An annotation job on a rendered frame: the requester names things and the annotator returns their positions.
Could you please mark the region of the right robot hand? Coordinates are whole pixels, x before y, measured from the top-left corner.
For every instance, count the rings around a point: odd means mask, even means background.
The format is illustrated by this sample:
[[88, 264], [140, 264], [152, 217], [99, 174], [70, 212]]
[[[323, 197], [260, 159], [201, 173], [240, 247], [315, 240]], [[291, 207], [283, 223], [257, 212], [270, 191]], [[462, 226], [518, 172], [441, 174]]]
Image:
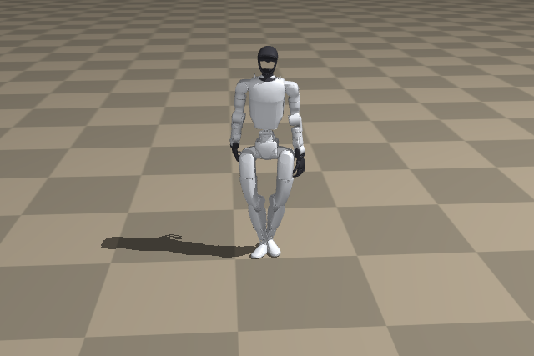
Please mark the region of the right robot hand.
[[235, 142], [233, 143], [233, 146], [231, 146], [230, 144], [230, 147], [232, 148], [232, 152], [233, 152], [233, 155], [235, 156], [237, 162], [239, 162], [239, 156], [238, 153], [241, 153], [241, 152], [238, 152], [238, 149], [239, 148], [239, 143]]

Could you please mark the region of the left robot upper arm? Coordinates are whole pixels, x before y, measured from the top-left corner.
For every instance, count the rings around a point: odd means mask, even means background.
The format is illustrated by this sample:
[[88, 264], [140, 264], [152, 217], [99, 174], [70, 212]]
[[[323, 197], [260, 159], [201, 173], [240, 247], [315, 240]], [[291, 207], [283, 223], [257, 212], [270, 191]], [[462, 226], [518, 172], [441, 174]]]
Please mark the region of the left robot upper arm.
[[284, 81], [285, 85], [285, 93], [289, 96], [289, 107], [290, 107], [290, 115], [289, 123], [291, 126], [297, 126], [300, 125], [300, 92], [299, 92], [299, 86], [295, 82], [291, 81]]

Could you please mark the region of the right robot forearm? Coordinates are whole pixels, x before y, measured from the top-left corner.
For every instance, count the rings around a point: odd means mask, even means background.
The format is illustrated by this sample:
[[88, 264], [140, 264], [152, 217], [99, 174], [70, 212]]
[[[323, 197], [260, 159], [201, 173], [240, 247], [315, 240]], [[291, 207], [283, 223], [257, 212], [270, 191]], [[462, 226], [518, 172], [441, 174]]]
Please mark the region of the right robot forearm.
[[235, 142], [240, 144], [241, 132], [242, 132], [241, 129], [243, 127], [243, 123], [233, 122], [233, 116], [234, 116], [234, 113], [232, 114], [232, 123], [231, 123], [231, 127], [232, 127], [231, 138], [230, 138], [231, 146], [233, 146], [233, 143]]

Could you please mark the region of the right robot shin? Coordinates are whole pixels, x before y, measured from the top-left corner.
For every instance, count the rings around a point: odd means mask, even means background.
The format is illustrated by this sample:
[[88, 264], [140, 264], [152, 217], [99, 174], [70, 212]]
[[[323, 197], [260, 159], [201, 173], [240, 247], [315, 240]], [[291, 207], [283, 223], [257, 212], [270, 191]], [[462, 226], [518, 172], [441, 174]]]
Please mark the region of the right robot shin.
[[262, 210], [254, 210], [254, 207], [252, 205], [249, 205], [249, 216], [251, 223], [253, 224], [253, 227], [258, 235], [259, 241], [261, 243], [264, 243], [264, 245], [268, 242], [268, 236], [266, 232], [266, 210], [263, 208]]

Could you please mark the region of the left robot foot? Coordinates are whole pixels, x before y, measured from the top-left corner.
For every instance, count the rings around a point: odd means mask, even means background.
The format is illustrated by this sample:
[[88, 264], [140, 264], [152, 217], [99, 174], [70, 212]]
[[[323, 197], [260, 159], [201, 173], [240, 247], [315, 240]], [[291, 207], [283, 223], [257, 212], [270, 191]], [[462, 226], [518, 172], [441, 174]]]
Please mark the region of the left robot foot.
[[279, 247], [276, 245], [275, 241], [269, 238], [269, 241], [267, 242], [267, 252], [273, 256], [279, 256], [281, 254]]

